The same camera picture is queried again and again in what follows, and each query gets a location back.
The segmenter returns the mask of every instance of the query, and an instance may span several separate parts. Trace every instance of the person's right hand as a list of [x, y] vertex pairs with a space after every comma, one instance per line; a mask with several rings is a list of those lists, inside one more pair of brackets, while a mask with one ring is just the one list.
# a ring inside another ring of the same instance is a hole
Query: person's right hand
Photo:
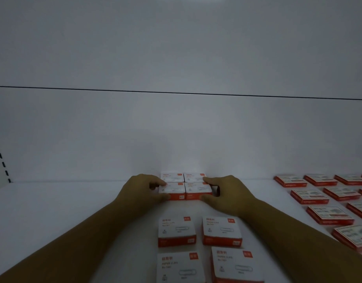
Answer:
[[242, 181], [234, 176], [204, 177], [203, 180], [212, 186], [218, 186], [220, 196], [205, 194], [201, 195], [200, 199], [225, 214], [244, 217], [250, 206], [257, 200]]

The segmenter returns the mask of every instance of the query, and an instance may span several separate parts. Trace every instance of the forearm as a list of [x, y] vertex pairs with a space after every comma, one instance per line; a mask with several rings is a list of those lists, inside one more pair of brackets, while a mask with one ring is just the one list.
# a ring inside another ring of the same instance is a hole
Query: forearm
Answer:
[[296, 282], [362, 282], [362, 255], [256, 200], [240, 214]]
[[130, 219], [111, 203], [0, 276], [0, 282], [87, 282]]

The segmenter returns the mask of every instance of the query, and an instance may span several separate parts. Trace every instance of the person's left arm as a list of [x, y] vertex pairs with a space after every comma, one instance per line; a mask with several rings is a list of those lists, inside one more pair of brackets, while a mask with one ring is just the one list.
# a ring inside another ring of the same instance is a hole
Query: person's left arm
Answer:
[[164, 185], [156, 176], [132, 176], [112, 203], [0, 275], [0, 283], [88, 282], [120, 231], [169, 199], [150, 191]]

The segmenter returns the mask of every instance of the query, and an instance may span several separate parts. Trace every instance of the person's left hand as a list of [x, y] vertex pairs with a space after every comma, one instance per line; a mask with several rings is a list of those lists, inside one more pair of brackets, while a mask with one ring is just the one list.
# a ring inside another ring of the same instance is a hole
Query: person's left hand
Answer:
[[120, 209], [123, 208], [132, 219], [142, 216], [154, 205], [169, 200], [169, 194], [154, 194], [158, 186], [165, 186], [167, 183], [153, 175], [140, 174], [132, 176], [117, 198], [113, 201]]

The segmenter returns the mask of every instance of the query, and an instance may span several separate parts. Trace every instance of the red square logo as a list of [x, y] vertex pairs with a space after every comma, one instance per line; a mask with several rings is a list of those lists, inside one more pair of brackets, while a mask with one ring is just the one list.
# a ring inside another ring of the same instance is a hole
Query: red square logo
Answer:
[[244, 257], [250, 257], [250, 258], [253, 258], [253, 255], [250, 251], [242, 251], [244, 253]]
[[189, 257], [190, 257], [190, 260], [198, 259], [198, 253], [190, 252]]

